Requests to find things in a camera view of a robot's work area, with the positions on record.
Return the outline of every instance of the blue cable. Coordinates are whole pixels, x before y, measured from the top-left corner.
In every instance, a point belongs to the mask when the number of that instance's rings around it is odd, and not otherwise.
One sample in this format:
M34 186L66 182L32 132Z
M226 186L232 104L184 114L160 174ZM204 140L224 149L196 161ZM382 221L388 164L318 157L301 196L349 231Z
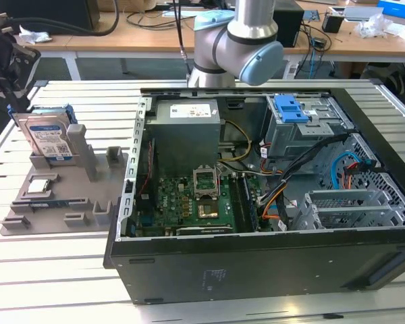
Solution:
M308 79L312 78L313 66L315 63L315 41L314 41L313 37L311 39L311 43L312 43L313 50L312 50L312 55L310 56L310 71L309 71Z
M331 164L331 169L330 169L330 176L331 176L331 182L333 183L333 189L339 189L339 183L338 179L336 179L336 165L340 161L341 158L346 157L346 156L352 156L357 162L361 162L360 158L355 155L353 152L344 152L340 156L338 156L336 159L334 159L333 163Z

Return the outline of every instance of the speaker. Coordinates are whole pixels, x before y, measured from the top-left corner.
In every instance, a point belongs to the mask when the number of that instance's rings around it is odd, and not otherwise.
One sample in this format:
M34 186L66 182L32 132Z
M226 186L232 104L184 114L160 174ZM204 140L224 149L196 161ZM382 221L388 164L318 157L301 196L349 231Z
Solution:
M304 10L295 0L276 0L273 19L279 28L277 31L277 41L283 47L296 46L303 15Z

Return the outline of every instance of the blue box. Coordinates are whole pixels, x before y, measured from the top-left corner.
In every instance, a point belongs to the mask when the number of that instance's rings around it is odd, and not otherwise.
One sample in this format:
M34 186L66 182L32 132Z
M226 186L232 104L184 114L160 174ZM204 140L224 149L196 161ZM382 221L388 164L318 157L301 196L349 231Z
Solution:
M377 7L384 8L385 15L405 18L405 0L379 0Z

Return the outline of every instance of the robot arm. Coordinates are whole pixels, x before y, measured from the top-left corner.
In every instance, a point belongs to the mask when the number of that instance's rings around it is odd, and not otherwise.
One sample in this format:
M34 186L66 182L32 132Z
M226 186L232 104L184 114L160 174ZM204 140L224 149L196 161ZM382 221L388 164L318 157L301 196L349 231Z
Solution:
M17 44L5 14L0 15L0 97L15 112L26 112L27 94L41 54Z
M236 11L206 11L195 19L195 67L190 87L251 86L270 79L284 56L276 41L274 0L237 0Z

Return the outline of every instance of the desk leg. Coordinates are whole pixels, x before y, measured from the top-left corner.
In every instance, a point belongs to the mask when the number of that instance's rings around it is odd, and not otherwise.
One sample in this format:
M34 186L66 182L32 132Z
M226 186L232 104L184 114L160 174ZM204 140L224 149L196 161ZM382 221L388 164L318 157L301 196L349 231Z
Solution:
M72 80L81 80L78 66L76 65L76 54L74 52L66 53L64 57Z
M121 72L123 74L129 74L128 62L126 61L126 59L120 59L120 65L121 65Z
M291 80L296 77L296 72L298 65L300 64L300 58L299 56L290 56L287 57L287 64L285 67L285 71L283 72L283 78L285 80Z

